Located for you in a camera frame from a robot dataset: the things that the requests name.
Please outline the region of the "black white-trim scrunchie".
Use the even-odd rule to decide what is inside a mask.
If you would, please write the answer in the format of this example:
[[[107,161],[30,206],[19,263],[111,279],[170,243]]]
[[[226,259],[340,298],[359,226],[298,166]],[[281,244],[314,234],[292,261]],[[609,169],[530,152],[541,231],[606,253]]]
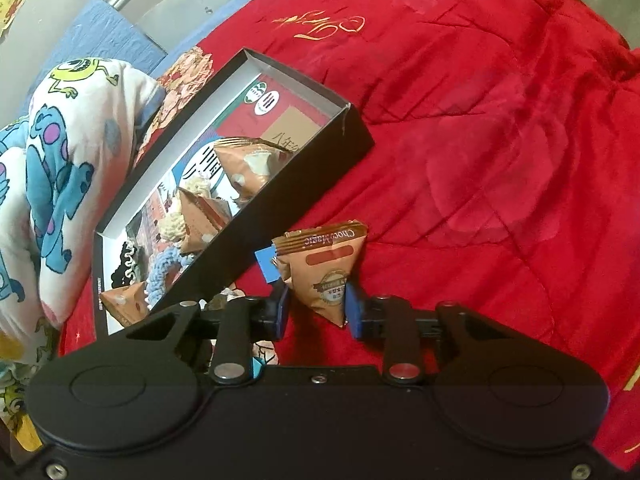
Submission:
[[[137,246],[131,240],[122,244],[119,265],[111,274],[113,288],[129,286],[137,281]]]

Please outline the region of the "blue pillow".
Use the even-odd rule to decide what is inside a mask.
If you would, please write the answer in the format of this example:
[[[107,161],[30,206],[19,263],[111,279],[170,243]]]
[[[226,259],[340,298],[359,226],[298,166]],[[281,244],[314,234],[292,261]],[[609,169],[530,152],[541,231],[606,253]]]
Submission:
[[[32,94],[53,67],[74,58],[116,58],[150,74],[166,52],[104,0],[90,0],[41,64],[18,116],[28,114]]]

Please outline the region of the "Monsters Inc white quilt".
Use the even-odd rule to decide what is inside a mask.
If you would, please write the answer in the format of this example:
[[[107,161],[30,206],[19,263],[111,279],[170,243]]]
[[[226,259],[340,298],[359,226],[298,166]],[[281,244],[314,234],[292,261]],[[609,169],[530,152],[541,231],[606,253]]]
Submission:
[[[91,266],[96,225],[125,181],[164,88],[131,64],[52,68],[1,131],[1,423],[27,451],[29,381],[51,361]]]

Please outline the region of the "black shallow box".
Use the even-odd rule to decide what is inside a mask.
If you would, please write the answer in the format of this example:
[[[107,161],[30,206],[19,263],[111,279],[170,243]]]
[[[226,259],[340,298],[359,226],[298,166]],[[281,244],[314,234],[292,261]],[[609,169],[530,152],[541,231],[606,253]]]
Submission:
[[[177,114],[94,238],[96,296],[206,301],[372,148],[356,108],[262,53],[238,52]]]

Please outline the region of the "red Disney bedspread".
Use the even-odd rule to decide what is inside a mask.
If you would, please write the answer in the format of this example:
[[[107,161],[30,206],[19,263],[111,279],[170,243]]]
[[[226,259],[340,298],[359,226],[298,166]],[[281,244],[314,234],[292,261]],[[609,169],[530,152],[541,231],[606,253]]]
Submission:
[[[368,156],[300,220],[359,220],[371,294],[462,302],[593,366],[639,460],[639,55],[580,0],[253,0],[200,43],[352,102]]]

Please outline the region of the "brown triangular snack packet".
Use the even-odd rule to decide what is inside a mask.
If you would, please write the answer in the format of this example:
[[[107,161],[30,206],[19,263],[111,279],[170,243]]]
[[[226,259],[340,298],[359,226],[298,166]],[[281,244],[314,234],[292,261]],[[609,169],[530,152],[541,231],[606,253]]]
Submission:
[[[178,188],[178,196],[186,227],[180,252],[183,255],[201,252],[231,221],[229,206],[224,200],[199,196],[185,188]]]
[[[122,327],[144,320],[150,313],[145,282],[134,283],[100,293],[102,306]]]
[[[358,220],[286,232],[272,240],[274,263],[301,304],[343,327],[346,283],[367,235]]]
[[[213,143],[214,152],[244,206],[290,160],[293,152],[259,138],[227,136]]]

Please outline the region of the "blue bed sheet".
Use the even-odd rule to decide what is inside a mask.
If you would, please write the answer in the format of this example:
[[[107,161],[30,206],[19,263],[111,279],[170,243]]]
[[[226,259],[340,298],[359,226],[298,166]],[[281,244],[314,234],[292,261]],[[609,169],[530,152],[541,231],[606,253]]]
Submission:
[[[180,55],[195,47],[217,26],[225,20],[228,20],[228,18],[231,18],[235,12],[238,12],[251,1],[252,0],[229,0],[217,10],[206,13],[205,18],[200,18],[194,26],[190,26],[185,32],[180,32],[178,41],[167,50],[166,56],[153,68],[150,75],[154,78],[160,78],[160,76],[167,72],[170,66],[178,60]]]

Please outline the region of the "light blue binder clip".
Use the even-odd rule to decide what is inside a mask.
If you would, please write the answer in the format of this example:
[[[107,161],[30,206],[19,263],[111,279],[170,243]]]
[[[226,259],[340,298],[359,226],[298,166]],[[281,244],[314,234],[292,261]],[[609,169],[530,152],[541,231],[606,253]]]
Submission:
[[[268,284],[276,282],[280,277],[277,262],[277,252],[274,246],[259,249],[255,252],[255,258],[260,272]]]

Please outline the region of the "light blue knitted scrunchie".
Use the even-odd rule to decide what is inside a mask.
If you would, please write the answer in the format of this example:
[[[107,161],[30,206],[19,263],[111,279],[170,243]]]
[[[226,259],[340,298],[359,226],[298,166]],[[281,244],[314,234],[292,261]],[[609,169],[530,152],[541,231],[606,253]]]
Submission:
[[[145,298],[150,307],[154,307],[165,295],[167,289],[194,261],[195,256],[183,255],[175,246],[160,252],[154,259],[145,282]]]

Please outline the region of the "dark blue binder clip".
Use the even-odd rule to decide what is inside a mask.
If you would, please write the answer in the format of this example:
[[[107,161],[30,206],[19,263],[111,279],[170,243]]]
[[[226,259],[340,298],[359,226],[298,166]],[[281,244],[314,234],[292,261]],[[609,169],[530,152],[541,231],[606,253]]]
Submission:
[[[279,364],[279,357],[272,341],[257,341],[253,344],[253,377],[258,378],[266,366]]]

